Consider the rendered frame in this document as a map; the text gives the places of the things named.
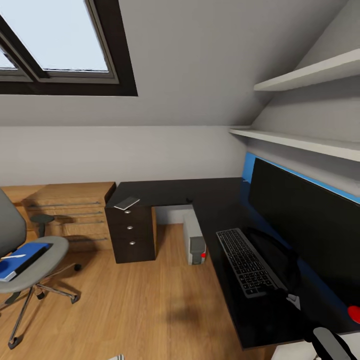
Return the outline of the swivel chair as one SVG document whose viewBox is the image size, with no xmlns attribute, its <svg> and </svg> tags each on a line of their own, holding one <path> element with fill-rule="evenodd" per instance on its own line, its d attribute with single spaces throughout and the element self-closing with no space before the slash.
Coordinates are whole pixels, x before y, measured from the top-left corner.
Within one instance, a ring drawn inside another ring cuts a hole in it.
<svg viewBox="0 0 360 360">
<path fill-rule="evenodd" d="M 45 236 L 45 223 L 53 222 L 55 217 L 48 214 L 37 214 L 29 219 L 31 222 L 39 223 L 39 238 L 30 243 L 49 244 L 49 247 L 11 280 L 8 282 L 0 281 L 0 294 L 13 293 L 10 298 L 0 303 L 0 308 L 12 304 L 16 298 L 29 291 L 8 341 L 10 350 L 20 343 L 15 334 L 33 293 L 38 300 L 44 298 L 43 290 L 46 290 L 71 298 L 72 304 L 78 301 L 77 295 L 42 285 L 42 283 L 72 266 L 74 266 L 75 271 L 79 271 L 81 268 L 80 264 L 74 262 L 49 274 L 61 262 L 70 246 L 68 239 L 63 236 Z M 9 254 L 16 252 L 26 242 L 26 239 L 27 223 L 24 217 L 0 188 L 0 261 Z"/>
</svg>

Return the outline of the folder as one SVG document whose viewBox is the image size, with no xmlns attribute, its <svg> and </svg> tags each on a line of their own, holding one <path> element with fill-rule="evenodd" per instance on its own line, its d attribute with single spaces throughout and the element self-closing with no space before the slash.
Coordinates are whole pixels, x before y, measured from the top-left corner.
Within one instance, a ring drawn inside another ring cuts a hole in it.
<svg viewBox="0 0 360 360">
<path fill-rule="evenodd" d="M 26 254 L 24 257 L 8 257 L 0 261 L 0 282 L 8 282 L 20 271 L 22 271 L 35 258 L 41 255 L 47 248 L 48 243 L 26 243 L 16 252 L 9 256 Z"/>
</svg>

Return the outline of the monitor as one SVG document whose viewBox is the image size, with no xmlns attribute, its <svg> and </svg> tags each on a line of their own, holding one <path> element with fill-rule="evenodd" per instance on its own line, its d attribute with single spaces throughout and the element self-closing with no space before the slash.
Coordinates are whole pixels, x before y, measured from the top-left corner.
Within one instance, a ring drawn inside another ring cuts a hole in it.
<svg viewBox="0 0 360 360">
<path fill-rule="evenodd" d="M 291 246 L 258 229 L 281 246 L 301 271 L 299 255 L 347 306 L 360 324 L 360 203 L 287 171 L 260 157 L 255 158 L 247 200 Z"/>
</svg>

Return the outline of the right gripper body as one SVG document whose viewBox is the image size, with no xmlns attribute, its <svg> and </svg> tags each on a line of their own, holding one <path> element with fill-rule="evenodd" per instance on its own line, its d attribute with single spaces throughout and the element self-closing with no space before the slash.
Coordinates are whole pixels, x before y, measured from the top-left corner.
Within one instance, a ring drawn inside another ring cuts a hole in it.
<svg viewBox="0 0 360 360">
<path fill-rule="evenodd" d="M 301 312 L 286 297 L 286 291 L 278 288 L 271 293 L 274 317 L 280 321 L 284 319 L 293 328 L 294 317 Z"/>
</svg>

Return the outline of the keyboard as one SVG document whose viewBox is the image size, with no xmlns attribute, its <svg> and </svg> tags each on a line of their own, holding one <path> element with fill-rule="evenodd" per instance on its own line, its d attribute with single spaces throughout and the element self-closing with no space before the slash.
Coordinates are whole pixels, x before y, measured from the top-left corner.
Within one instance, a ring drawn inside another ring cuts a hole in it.
<svg viewBox="0 0 360 360">
<path fill-rule="evenodd" d="M 218 231 L 216 234 L 247 298 L 268 295 L 260 284 L 288 292 L 240 228 Z"/>
</svg>

